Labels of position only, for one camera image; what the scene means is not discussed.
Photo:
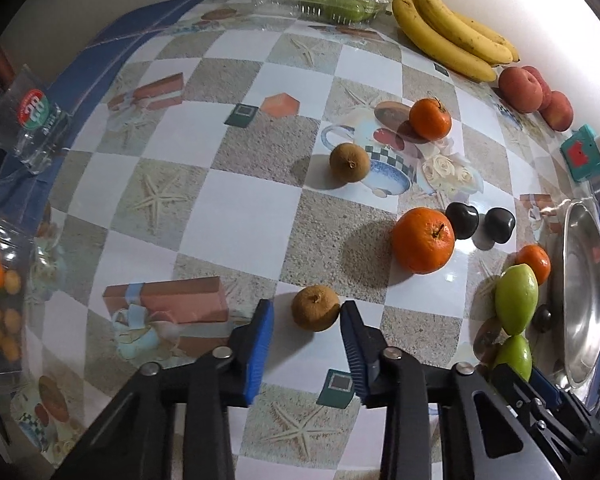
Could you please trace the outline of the large orange mandarin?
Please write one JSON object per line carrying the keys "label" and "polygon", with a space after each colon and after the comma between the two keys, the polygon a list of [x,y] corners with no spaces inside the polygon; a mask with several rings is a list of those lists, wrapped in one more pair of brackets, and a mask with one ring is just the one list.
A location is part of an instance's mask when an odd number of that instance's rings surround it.
{"label": "large orange mandarin", "polygon": [[442,212],[426,207],[407,211],[391,230],[393,257],[414,274],[430,274],[451,259],[455,235]]}

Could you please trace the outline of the red apple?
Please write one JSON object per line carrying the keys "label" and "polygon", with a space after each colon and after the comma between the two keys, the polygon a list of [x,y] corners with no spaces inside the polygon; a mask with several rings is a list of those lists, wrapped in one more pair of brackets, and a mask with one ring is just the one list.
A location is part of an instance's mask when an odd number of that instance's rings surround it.
{"label": "red apple", "polygon": [[544,99],[539,81],[528,70],[520,67],[507,67],[503,70],[498,77],[498,88],[503,99],[519,113],[536,112]]}
{"label": "red apple", "polygon": [[540,111],[542,118],[551,129],[558,132],[568,130],[573,122],[573,108],[568,98],[560,91],[553,90],[550,104]]}
{"label": "red apple", "polygon": [[538,81],[539,85],[541,86],[541,89],[543,92],[543,99],[542,99],[542,103],[539,107],[539,111],[542,112],[542,110],[545,110],[550,105],[550,101],[552,100],[552,97],[553,97],[552,89],[547,84],[544,77],[541,75],[540,71],[537,68],[535,68],[533,66],[524,66],[524,70],[526,70],[529,74],[531,74]]}

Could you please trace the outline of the red apple front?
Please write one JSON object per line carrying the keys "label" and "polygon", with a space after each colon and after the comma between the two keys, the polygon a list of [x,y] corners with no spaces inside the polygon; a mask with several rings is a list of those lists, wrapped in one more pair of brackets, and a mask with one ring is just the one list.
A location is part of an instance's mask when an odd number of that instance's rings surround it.
{"label": "red apple front", "polygon": [[539,81],[528,70],[520,67],[507,67],[503,70],[498,77],[498,88],[503,99],[519,113],[536,112],[544,99]]}

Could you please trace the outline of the red apple far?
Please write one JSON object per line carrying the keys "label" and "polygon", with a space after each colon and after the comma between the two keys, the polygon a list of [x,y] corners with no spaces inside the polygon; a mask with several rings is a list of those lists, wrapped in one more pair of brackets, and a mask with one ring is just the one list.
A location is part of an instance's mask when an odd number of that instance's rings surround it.
{"label": "red apple far", "polygon": [[568,130],[573,122],[573,108],[568,98],[560,91],[553,90],[550,104],[540,111],[542,118],[551,129],[558,132]]}

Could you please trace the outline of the red apple middle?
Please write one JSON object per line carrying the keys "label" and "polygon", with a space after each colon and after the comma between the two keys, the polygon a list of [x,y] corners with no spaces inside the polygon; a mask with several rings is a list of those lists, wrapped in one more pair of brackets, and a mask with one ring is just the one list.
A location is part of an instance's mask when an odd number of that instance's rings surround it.
{"label": "red apple middle", "polygon": [[524,66],[524,70],[526,70],[529,74],[531,74],[538,81],[539,85],[541,86],[541,89],[543,92],[543,99],[542,99],[542,103],[539,107],[539,111],[542,112],[542,110],[545,110],[550,105],[550,101],[552,100],[552,97],[553,97],[552,89],[547,84],[544,77],[541,75],[540,71],[537,68],[535,68],[533,66]]}

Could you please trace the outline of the small mandarin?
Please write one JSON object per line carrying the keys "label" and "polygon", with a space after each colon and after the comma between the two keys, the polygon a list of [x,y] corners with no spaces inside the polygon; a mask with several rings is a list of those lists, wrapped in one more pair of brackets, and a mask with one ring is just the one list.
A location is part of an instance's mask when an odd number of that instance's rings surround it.
{"label": "small mandarin", "polygon": [[451,114],[436,98],[416,101],[411,107],[408,120],[413,130],[427,141],[442,140],[452,128]]}
{"label": "small mandarin", "polygon": [[552,263],[546,250],[538,244],[521,247],[516,255],[517,264],[528,264],[533,271],[538,285],[543,285],[550,277]]}

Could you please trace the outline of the green guava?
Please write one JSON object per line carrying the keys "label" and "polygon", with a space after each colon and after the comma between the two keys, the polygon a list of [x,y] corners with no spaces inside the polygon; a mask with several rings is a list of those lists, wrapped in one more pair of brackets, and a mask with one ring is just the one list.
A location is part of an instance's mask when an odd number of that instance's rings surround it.
{"label": "green guava", "polygon": [[514,264],[501,274],[495,286],[494,308],[506,334],[515,336],[526,330],[538,298],[538,281],[528,264]]}
{"label": "green guava", "polygon": [[507,364],[523,380],[529,380],[532,372],[532,354],[527,338],[523,334],[510,336],[501,345],[493,367]]}

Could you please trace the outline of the steel bowl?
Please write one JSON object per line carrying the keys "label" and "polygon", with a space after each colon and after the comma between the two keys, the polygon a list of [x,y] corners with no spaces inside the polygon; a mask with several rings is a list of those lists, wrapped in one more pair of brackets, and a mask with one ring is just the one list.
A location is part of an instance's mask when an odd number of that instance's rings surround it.
{"label": "steel bowl", "polygon": [[590,381],[600,357],[600,222],[586,200],[565,200],[545,223],[552,270],[527,335],[535,366],[558,387]]}

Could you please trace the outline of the brown longan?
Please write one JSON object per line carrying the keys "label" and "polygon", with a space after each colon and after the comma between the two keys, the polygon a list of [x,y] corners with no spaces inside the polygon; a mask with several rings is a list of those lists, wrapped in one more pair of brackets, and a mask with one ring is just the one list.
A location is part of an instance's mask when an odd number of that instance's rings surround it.
{"label": "brown longan", "polygon": [[340,300],[336,292],[323,285],[312,285],[301,289],[291,303],[294,322],[310,332],[322,332],[336,322],[340,311]]}
{"label": "brown longan", "polygon": [[329,155],[329,169],[339,182],[360,182],[370,172],[370,156],[354,143],[341,143]]}

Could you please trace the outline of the teal toy box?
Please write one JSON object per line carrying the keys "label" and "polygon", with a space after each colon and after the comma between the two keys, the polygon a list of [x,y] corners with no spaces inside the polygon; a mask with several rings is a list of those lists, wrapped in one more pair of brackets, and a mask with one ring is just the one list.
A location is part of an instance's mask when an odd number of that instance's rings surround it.
{"label": "teal toy box", "polygon": [[560,152],[574,182],[600,175],[600,150],[595,142],[594,130],[589,125],[573,130],[572,135],[562,142]]}

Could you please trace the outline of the clear box of small fruit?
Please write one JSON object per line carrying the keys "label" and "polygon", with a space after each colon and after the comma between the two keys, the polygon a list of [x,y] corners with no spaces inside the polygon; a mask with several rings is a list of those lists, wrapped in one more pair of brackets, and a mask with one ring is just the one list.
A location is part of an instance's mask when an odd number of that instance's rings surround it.
{"label": "clear box of small fruit", "polygon": [[26,292],[33,238],[0,216],[0,391],[12,391],[27,366]]}

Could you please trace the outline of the yellow banana bunch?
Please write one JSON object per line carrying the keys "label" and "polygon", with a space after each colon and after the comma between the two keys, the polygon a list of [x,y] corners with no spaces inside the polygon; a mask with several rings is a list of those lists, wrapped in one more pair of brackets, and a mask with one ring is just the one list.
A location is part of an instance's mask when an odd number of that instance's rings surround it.
{"label": "yellow banana bunch", "polygon": [[411,43],[444,67],[477,82],[496,81],[498,66],[517,63],[513,44],[443,0],[392,0],[396,24]]}

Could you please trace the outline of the glass mug with red logo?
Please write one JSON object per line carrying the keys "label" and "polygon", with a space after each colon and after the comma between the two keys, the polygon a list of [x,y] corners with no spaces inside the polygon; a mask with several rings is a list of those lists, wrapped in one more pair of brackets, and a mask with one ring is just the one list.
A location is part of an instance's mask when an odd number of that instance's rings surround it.
{"label": "glass mug with red logo", "polygon": [[16,170],[0,177],[0,182],[42,174],[64,149],[70,122],[71,115],[23,65],[0,96],[0,150],[19,164]]}

